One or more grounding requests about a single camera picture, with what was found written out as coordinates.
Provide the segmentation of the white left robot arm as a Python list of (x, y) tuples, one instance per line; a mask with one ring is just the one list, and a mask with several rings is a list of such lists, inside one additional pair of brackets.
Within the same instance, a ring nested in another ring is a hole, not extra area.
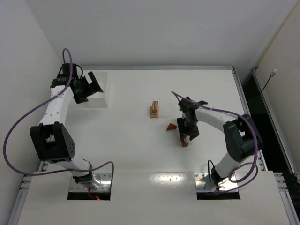
[(30, 129), (30, 136), (41, 161), (57, 164), (69, 170), (77, 184), (90, 185), (95, 182), (92, 165), (75, 152), (75, 142), (65, 127), (71, 100), (76, 104), (85, 103), (88, 97), (102, 92), (94, 74), (88, 75), (91, 83), (83, 75), (78, 75), (79, 65), (62, 64), (53, 80), (51, 98), (46, 112), (37, 126)]

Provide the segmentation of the red-brown wooden arch block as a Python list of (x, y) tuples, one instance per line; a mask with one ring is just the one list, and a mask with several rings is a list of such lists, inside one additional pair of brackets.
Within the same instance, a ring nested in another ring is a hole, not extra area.
[(186, 142), (185, 138), (181, 139), (180, 141), (182, 147), (187, 147), (189, 145), (188, 142)]

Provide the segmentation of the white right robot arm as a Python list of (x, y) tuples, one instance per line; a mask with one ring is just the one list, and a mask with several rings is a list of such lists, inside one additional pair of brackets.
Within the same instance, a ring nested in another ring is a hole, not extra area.
[(209, 170), (206, 176), (206, 188), (214, 188), (225, 178), (230, 178), (244, 161), (253, 156), (250, 171), (239, 181), (244, 181), (256, 168), (258, 151), (263, 148), (262, 138), (250, 115), (209, 107), (207, 102), (195, 102), (189, 97), (178, 98), (182, 117), (177, 118), (181, 145), (187, 147), (186, 137), (193, 140), (198, 137), (198, 122), (206, 123), (225, 136), (227, 153), (221, 161)]

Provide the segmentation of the light wooden long block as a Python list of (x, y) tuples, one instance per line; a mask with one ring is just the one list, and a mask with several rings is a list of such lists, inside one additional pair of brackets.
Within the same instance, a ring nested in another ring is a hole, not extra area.
[(157, 110), (152, 109), (152, 107), (150, 107), (150, 117), (151, 118), (156, 118), (158, 115)]

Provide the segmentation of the striped brown wooden block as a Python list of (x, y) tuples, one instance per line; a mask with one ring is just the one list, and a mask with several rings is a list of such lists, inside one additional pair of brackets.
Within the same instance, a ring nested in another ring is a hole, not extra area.
[(151, 111), (156, 113), (158, 111), (158, 101), (153, 101), (151, 106)]

